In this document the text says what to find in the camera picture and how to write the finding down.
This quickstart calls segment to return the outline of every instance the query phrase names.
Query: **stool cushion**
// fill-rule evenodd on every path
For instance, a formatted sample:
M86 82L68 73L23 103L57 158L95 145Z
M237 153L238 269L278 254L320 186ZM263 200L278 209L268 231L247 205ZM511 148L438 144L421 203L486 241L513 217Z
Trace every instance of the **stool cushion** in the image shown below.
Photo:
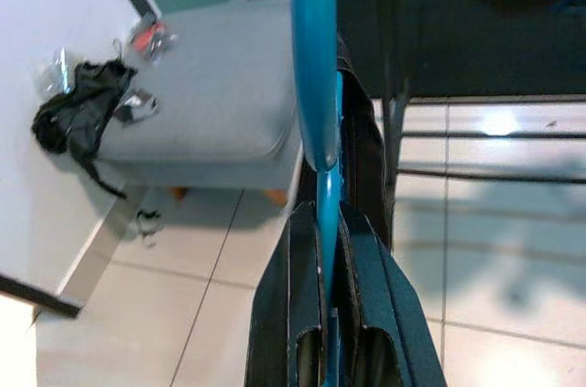
M132 86L159 100L145 121L115 119L99 158L236 163L269 158L296 120L288 0L251 0L164 16L177 42L159 63L132 52Z

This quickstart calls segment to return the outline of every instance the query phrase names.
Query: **white tile floor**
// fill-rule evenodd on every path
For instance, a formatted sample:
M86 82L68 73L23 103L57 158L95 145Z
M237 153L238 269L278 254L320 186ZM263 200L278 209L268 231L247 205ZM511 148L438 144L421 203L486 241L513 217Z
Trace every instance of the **white tile floor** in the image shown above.
M413 107L406 129L475 131L499 120L583 131L586 109ZM402 162L586 170L583 145L534 143L408 139ZM23 344L0 360L10 373L21 359L26 376L1 385L243 385L254 288L288 209L248 190L147 199L167 220L156 245L130 231L77 320L43 314L15 328ZM418 290L450 387L586 385L585 233L584 186L399 179L395 257Z

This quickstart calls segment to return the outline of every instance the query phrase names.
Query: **clear plastic bag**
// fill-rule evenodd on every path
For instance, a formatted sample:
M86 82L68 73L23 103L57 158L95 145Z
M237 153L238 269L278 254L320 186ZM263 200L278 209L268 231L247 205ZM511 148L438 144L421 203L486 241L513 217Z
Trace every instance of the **clear plastic bag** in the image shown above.
M75 67L83 61L82 57L65 48L55 52L49 64L41 67L35 75L35 85L41 99L71 93L75 88Z
M130 45L146 61L157 64L163 53L178 40L165 23L153 14L144 15L132 31Z

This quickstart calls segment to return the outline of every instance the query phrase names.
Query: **black fabric bag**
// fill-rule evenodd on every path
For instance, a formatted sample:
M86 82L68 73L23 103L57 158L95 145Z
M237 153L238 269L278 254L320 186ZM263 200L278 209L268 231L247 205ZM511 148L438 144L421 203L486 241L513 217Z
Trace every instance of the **black fabric bag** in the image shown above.
M383 140L376 127L373 105L353 70L350 54L338 38L338 71L343 75L342 165L344 201L365 215L381 242L390 250L384 198ZM305 160L297 203L314 201L317 176Z
M119 59L103 65L84 62L75 69L73 91L58 94L41 105L32 125L43 149L51 154L69 150L71 158L101 188L120 198L126 195L100 179L93 161L114 108L135 74Z

